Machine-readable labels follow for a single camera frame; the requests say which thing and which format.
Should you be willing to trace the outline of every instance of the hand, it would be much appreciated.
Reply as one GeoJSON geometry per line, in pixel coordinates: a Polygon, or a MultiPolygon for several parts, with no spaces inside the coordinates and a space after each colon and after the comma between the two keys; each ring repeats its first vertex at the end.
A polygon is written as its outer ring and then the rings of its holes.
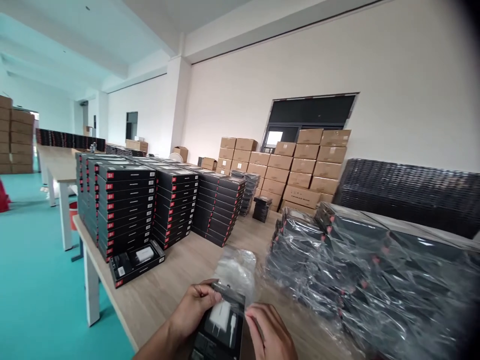
{"type": "Polygon", "coordinates": [[[222,295],[210,286],[217,279],[190,285],[177,308],[168,319],[174,338],[180,342],[192,334],[200,324],[205,312],[222,301],[222,295]]]}
{"type": "Polygon", "coordinates": [[[273,305],[254,303],[246,310],[245,319],[250,328],[256,360],[298,360],[292,337],[273,305]]]}

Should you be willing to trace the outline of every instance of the warehouse room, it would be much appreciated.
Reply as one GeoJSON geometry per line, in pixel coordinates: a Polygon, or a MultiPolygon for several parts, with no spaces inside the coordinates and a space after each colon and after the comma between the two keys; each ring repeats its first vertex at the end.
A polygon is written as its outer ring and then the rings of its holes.
{"type": "Polygon", "coordinates": [[[466,7],[0,9],[0,359],[470,359],[466,7]]]}

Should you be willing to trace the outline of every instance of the plastic wrap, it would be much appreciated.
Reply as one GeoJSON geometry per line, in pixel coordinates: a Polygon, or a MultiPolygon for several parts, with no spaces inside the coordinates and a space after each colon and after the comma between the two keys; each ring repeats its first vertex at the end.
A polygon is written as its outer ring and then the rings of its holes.
{"type": "Polygon", "coordinates": [[[324,202],[315,217],[285,208],[263,276],[368,358],[451,359],[468,336],[480,257],[450,235],[324,202]]]}
{"type": "Polygon", "coordinates": [[[240,215],[247,216],[247,214],[250,212],[250,208],[252,207],[255,192],[260,184],[260,175],[232,170],[231,176],[246,180],[245,193],[243,194],[243,200],[240,205],[240,215]]]}

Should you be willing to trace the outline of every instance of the white table leg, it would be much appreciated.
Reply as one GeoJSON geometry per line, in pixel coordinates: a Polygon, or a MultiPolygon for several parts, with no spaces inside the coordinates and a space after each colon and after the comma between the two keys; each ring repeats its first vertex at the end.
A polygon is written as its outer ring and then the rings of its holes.
{"type": "Polygon", "coordinates": [[[60,221],[63,249],[65,251],[72,248],[72,229],[70,227],[70,207],[69,207],[69,185],[66,182],[59,182],[60,187],[60,221]]]}
{"type": "Polygon", "coordinates": [[[83,262],[85,265],[86,321],[91,327],[100,319],[99,275],[88,251],[85,251],[83,262]]]}
{"type": "Polygon", "coordinates": [[[43,171],[46,172],[47,183],[48,183],[48,194],[50,197],[50,206],[54,207],[55,204],[55,191],[54,191],[54,177],[47,167],[43,168],[43,171]]]}

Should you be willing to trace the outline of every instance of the wooden table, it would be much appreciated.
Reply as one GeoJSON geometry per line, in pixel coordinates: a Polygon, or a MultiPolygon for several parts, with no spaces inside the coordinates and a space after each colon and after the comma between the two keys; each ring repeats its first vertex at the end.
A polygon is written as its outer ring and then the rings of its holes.
{"type": "MultiPolygon", "coordinates": [[[[254,252],[261,261],[265,258],[275,230],[275,221],[279,217],[280,214],[270,212],[266,223],[252,219],[251,215],[239,218],[227,243],[254,252]]],[[[223,253],[221,247],[191,232],[165,252],[164,263],[115,289],[109,265],[103,260],[80,217],[75,216],[73,221],[85,248],[88,325],[100,319],[100,278],[135,351],[170,317],[190,284],[213,276],[223,253]]],[[[300,305],[280,300],[284,297],[264,285],[262,281],[257,282],[257,298],[276,306],[292,334],[300,359],[351,359],[351,354],[327,334],[326,324],[317,318],[313,321],[311,317],[302,315],[300,305]]]]}
{"type": "Polygon", "coordinates": [[[54,179],[60,190],[60,221],[63,249],[72,248],[72,230],[70,228],[69,184],[77,179],[76,161],[71,148],[56,146],[36,146],[42,171],[47,174],[50,206],[56,206],[54,179]]]}

